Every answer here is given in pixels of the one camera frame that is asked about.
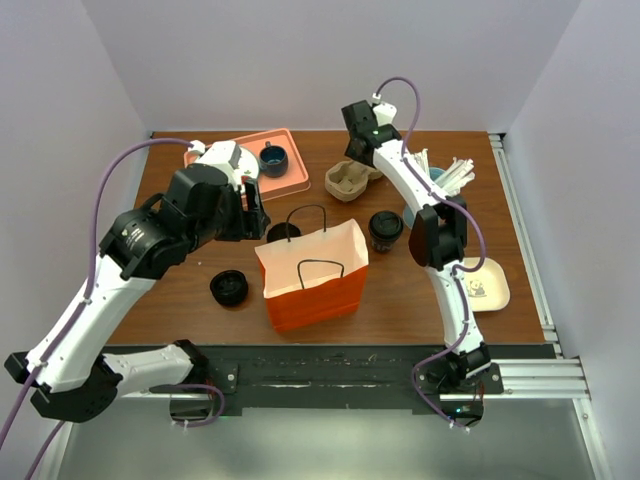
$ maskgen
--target dark mug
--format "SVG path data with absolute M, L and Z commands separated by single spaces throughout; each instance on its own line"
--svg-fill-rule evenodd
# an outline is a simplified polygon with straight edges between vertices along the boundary
M 258 158 L 260 170 L 267 177 L 281 177 L 289 167 L 289 158 L 285 149 L 278 145 L 271 145 L 271 142 L 265 143 L 265 147 L 260 150 Z

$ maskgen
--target white plate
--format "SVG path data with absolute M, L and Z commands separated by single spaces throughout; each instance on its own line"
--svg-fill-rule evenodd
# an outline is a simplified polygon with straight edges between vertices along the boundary
M 479 258 L 464 259 L 466 267 L 478 264 Z M 464 274 L 464 283 L 469 293 L 469 303 L 474 312 L 502 310 L 511 299 L 507 277 L 498 262 L 487 258 L 480 270 Z

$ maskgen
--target table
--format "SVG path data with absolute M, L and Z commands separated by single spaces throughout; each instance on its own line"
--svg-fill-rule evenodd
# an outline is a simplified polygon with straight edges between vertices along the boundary
M 254 132 L 162 132 L 154 138 L 199 139 L 205 143 Z M 404 201 L 391 183 L 382 178 L 352 203 L 343 204 L 324 189 L 324 174 L 345 159 L 348 134 L 343 131 L 293 132 L 293 138 L 311 178 L 302 193 L 265 202 L 272 223 L 284 221 L 295 207 L 321 203 L 329 226 L 350 218 L 368 237 L 367 224 L 379 210 L 402 213 Z M 542 328 L 518 246 L 515 230 L 498 175 L 493 152 L 484 132 L 415 132 L 410 149 L 429 149 L 431 166 L 446 168 L 452 157 L 473 158 L 476 179 L 463 195 L 469 211 L 484 233 L 488 254 L 502 265 L 511 290 L 509 305 L 498 312 L 476 315 L 487 343 L 541 343 Z M 172 173 L 182 166 L 184 148 L 154 146 L 148 156 L 136 204 L 165 191 Z M 319 210 L 296 214 L 294 223 L 303 233 L 321 228 Z M 114 332 L 111 344 L 161 344 L 188 338 L 212 344 L 441 344 L 443 327 L 435 294 L 425 272 L 408 249 L 409 230 L 394 249 L 381 255 L 370 251 L 367 284 L 358 312 L 279 334 L 268 320 L 262 298 L 262 279 L 254 247 L 263 241 L 211 242 L 172 268 L 145 295 Z M 470 228 L 467 256 L 477 256 L 478 242 Z M 244 272 L 250 285 L 247 300 L 239 307 L 218 305 L 209 291 L 211 278 L 222 270 Z

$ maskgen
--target blue container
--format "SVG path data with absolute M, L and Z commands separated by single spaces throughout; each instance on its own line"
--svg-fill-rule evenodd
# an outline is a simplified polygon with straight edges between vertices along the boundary
M 441 168 L 429 167 L 429 176 L 431 177 L 431 180 L 437 180 L 438 177 L 443 173 L 444 173 L 444 170 Z M 402 211 L 402 219 L 404 220 L 404 223 L 408 228 L 413 227 L 413 222 L 415 220 L 415 217 L 411 213 L 411 209 L 409 208 L 409 205 L 404 206 L 404 210 Z

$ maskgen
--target wall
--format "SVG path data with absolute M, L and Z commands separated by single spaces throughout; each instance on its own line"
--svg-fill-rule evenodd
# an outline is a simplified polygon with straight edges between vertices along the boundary
M 619 479 L 637 478 L 640 3 L 583 0 L 506 137 L 565 353 Z
M 503 132 L 579 0 L 83 0 L 145 125 L 343 129 L 392 75 L 420 129 Z M 398 126 L 413 115 L 393 87 Z
M 39 342 L 77 291 L 101 171 L 146 133 L 79 0 L 0 0 L 0 10 L 4 361 Z M 122 192 L 132 189 L 138 168 L 117 172 L 104 219 L 131 203 Z M 0 419 L 17 392 L 2 369 Z M 52 425 L 26 402 L 0 454 L 0 477 L 22 478 Z

